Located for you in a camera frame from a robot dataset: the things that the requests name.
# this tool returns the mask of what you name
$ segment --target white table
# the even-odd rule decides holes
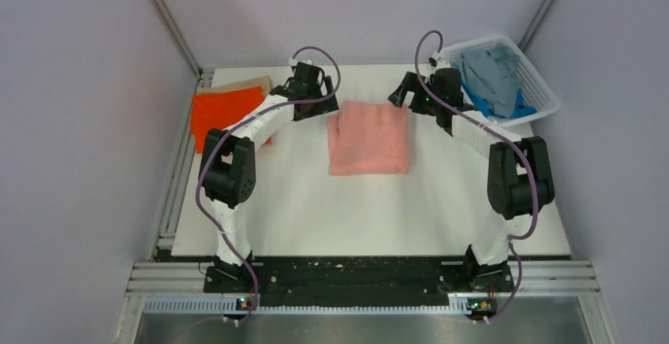
[[[323,67],[332,75],[332,66]],[[383,103],[412,65],[344,65],[341,103]],[[283,84],[288,67],[217,69],[212,86],[268,74]],[[531,136],[529,124],[510,131]],[[326,117],[291,123],[256,156],[256,189],[247,201],[249,241],[256,256],[461,256],[490,205],[488,162],[441,130],[434,117],[409,118],[408,174],[333,177],[328,174]],[[216,229],[194,195],[196,154],[181,209],[173,256],[216,250]],[[208,201],[203,193],[203,201]],[[517,217],[524,233],[529,217]],[[570,254],[555,203],[544,207],[535,234],[515,245],[522,255]]]

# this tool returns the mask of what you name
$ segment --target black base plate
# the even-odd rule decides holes
[[[263,306],[399,307],[448,305],[448,293],[509,292],[504,271],[472,285],[462,277],[462,258],[409,257],[256,257],[253,260]],[[205,293],[250,293],[241,282],[207,269]]]

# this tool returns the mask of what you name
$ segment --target lavender wall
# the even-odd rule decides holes
[[[622,342],[666,342],[669,0],[558,0],[529,57],[562,100],[535,124],[572,249]]]
[[[194,77],[148,0],[0,0],[0,342],[108,342]]]
[[[418,39],[520,40],[542,0],[166,0],[204,66],[284,65],[306,44],[342,64],[407,63]]]

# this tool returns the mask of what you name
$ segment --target pink towel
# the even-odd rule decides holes
[[[327,119],[330,174],[390,174],[409,171],[406,106],[345,101]]]

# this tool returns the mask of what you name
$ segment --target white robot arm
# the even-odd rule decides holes
[[[247,259],[251,254],[243,202],[256,184],[254,143],[264,143],[288,122],[338,110],[336,98],[333,95],[325,98],[321,92],[323,85],[326,95],[334,92],[331,78],[326,77],[321,68],[311,62],[291,62],[291,65],[293,76],[286,84],[272,89],[263,103],[240,123],[225,130],[212,129],[205,140],[200,164],[200,174],[204,173],[202,186],[211,201],[214,219],[225,233],[218,235],[215,262],[234,278],[240,274],[243,263],[240,257]],[[219,142],[226,133],[229,137],[221,145]],[[211,165],[204,169],[209,161]]]
[[[435,95],[458,108],[464,114],[481,115],[473,107],[465,104],[460,87],[460,74],[456,69],[434,54],[431,63],[434,71],[428,76],[428,85]],[[295,99],[322,97],[320,87],[325,84],[331,92],[331,81],[325,77],[321,68],[298,62],[295,74],[284,86],[272,90],[262,105],[247,115],[234,136],[228,138],[223,147],[215,154],[215,162],[205,175],[203,187],[214,208],[215,219],[226,233],[230,244],[243,258],[251,254],[251,247],[246,233],[245,219],[241,217],[243,202],[246,201],[255,185],[255,145],[264,143],[276,130],[294,120],[309,118],[318,114],[337,110],[335,98],[329,103],[293,105],[288,101]],[[389,100],[400,107],[407,92],[415,96],[409,108],[418,114],[436,117],[437,124],[453,137],[457,137],[472,146],[488,159],[488,200],[491,210],[478,222],[480,232],[465,254],[465,277],[476,283],[486,284],[489,275],[501,273],[508,258],[509,231],[505,220],[514,216],[528,214],[531,210],[531,196],[527,185],[527,175],[518,173],[518,159],[510,148],[499,143],[499,139],[486,133],[481,127],[473,125],[463,117],[453,115],[441,108],[435,101],[425,98],[422,87],[417,83],[418,75],[407,73],[399,88],[391,94]],[[261,114],[263,111],[277,107]],[[497,133],[516,143],[525,151],[533,166],[536,183],[540,185],[540,206],[550,203],[554,196],[548,152],[545,142],[539,137],[523,139],[504,129],[494,127]],[[203,153],[205,159],[212,155],[212,148],[219,142],[224,131],[213,129],[207,135]],[[232,155],[232,160],[222,157]],[[234,276],[239,271],[242,260],[219,235],[216,263],[226,274]]]

